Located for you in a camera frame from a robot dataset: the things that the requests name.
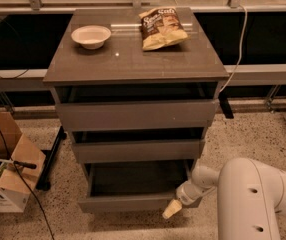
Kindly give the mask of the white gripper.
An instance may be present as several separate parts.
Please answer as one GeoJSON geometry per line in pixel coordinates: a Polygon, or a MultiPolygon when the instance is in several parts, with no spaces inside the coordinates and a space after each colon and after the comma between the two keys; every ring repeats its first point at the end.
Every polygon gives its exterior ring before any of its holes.
{"type": "Polygon", "coordinates": [[[203,194],[203,189],[193,184],[191,181],[185,181],[176,189],[177,199],[170,201],[162,216],[169,219],[182,209],[183,205],[191,205],[203,194]]]}

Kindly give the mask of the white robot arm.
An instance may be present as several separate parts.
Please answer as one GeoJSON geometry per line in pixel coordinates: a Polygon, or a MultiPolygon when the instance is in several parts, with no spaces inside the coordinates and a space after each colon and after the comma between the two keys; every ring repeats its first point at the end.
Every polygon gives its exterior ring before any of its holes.
{"type": "Polygon", "coordinates": [[[196,165],[163,217],[172,217],[213,190],[219,240],[280,240],[276,216],[286,216],[286,171],[249,158],[231,159],[219,171],[196,165]]]}

